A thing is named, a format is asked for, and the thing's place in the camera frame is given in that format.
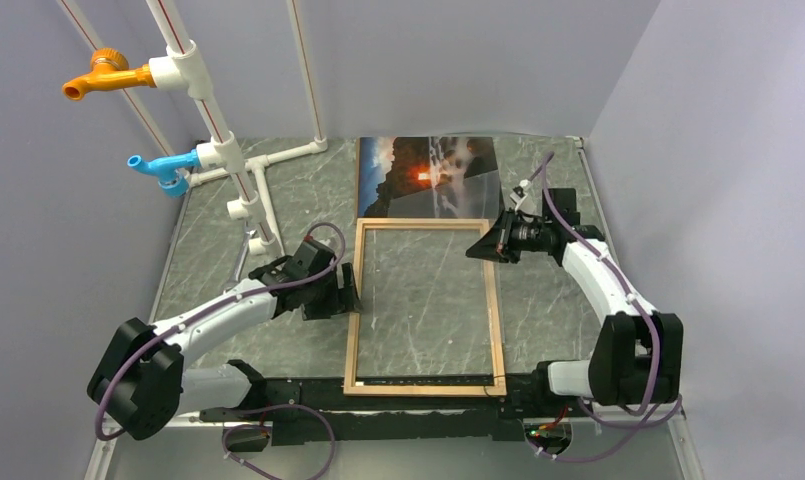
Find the light wooden picture frame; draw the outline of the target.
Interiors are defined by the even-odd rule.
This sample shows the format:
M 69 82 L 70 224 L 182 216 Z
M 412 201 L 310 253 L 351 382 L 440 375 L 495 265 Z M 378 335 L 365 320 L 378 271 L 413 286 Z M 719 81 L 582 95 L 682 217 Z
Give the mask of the light wooden picture frame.
M 363 254 L 366 232 L 369 230 L 450 230 L 473 231 L 484 235 L 489 230 L 486 219 L 437 218 L 358 218 L 355 221 L 354 274 L 355 283 L 362 283 Z M 484 293 L 487 301 L 488 331 L 491 350 L 492 377 L 485 385 L 423 385 L 423 384 L 366 384 L 357 379 L 360 315 L 351 313 L 347 332 L 346 357 L 342 392 L 357 397 L 431 397 L 472 398 L 500 397 L 507 394 L 502 322 L 498 302 L 495 266 L 482 263 Z

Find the clear acrylic glass sheet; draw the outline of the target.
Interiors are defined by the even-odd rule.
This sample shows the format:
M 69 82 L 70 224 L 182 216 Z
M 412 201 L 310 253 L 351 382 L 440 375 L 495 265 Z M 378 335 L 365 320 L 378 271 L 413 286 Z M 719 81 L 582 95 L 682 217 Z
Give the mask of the clear acrylic glass sheet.
M 412 172 L 393 184 L 388 218 L 495 219 L 504 206 L 497 170 L 466 176 Z

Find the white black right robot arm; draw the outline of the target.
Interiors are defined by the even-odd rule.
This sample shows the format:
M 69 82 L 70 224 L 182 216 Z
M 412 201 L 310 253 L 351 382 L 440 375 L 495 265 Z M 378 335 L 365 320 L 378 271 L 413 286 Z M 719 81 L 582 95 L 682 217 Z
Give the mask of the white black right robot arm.
M 528 391 L 533 409 L 552 415 L 568 397 L 638 412 L 674 402 L 680 394 L 680 318 L 660 312 L 638 293 L 614 262 L 603 233 L 582 223 L 573 189 L 544 189 L 539 215 L 520 209 L 522 192 L 514 189 L 515 205 L 500 212 L 466 256 L 516 264 L 524 252 L 545 253 L 573 278 L 600 323 L 589 359 L 539 363 L 541 380 Z

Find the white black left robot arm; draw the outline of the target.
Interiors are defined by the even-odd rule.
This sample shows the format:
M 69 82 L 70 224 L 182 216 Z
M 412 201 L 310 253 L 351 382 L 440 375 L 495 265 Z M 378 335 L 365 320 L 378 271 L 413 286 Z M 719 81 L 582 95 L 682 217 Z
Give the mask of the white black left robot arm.
M 352 263 L 312 236 L 292 255 L 252 270 L 234 287 L 166 320 L 122 323 L 111 338 L 88 386 L 97 404 L 99 439 L 111 418 L 136 440 L 147 439 L 175 416 L 207 409 L 230 410 L 242 420 L 269 403 L 267 380 L 243 360 L 216 368 L 195 362 L 237 334 L 287 312 L 325 320 L 360 307 Z

